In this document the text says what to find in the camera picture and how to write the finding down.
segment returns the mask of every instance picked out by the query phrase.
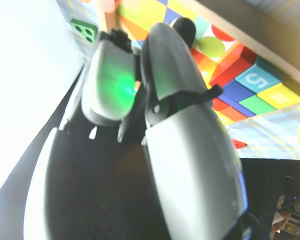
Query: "black dot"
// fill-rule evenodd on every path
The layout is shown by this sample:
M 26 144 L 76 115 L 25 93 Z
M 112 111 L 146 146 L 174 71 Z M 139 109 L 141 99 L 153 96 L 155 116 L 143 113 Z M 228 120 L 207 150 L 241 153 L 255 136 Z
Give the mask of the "black dot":
M 92 35 L 92 32 L 89 29 L 85 30 L 87 34 Z
M 82 32 L 82 29 L 78 26 L 75 26 L 75 29 L 77 29 L 79 32 Z

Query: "red circle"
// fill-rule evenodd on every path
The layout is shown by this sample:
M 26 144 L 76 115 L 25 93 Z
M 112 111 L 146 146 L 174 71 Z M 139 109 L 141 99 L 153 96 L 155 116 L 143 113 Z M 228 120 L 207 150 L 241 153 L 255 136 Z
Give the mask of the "red circle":
M 229 36 L 228 34 L 224 33 L 223 31 L 221 31 L 219 28 L 215 27 L 215 26 L 211 26 L 212 28 L 212 32 L 214 33 L 214 35 L 222 40 L 222 41 L 225 41 L 225 42 L 232 42 L 234 41 L 235 39 L 231 36 Z

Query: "person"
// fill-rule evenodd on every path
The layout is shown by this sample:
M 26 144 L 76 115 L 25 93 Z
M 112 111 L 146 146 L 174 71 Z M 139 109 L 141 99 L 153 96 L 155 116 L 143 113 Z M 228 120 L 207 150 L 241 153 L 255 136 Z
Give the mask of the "person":
M 291 212 L 288 210 L 278 210 L 274 213 L 272 221 L 271 232 L 276 232 L 285 227 L 291 217 Z

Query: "green block with holes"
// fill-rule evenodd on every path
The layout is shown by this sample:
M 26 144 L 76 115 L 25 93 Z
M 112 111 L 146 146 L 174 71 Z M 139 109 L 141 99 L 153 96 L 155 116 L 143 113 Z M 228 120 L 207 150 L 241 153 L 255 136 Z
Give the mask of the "green block with holes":
M 98 28 L 90 23 L 72 19 L 70 24 L 76 29 L 76 31 L 85 38 L 89 43 L 94 43 L 96 40 Z
M 263 101 L 257 95 L 251 96 L 245 100 L 240 101 L 239 103 L 256 115 L 265 114 L 276 110 L 273 106 Z

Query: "number 5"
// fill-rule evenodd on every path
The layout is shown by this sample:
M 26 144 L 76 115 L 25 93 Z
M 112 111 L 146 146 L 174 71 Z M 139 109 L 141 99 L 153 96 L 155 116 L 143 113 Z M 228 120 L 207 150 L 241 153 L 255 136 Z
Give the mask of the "number 5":
M 269 84 L 267 80 L 265 80 L 263 77 L 258 77 L 257 79 L 253 80 L 253 77 L 257 77 L 258 74 L 256 73 L 249 73 L 246 77 L 245 80 L 250 83 L 250 84 L 260 84 L 258 85 L 258 89 L 261 89 Z

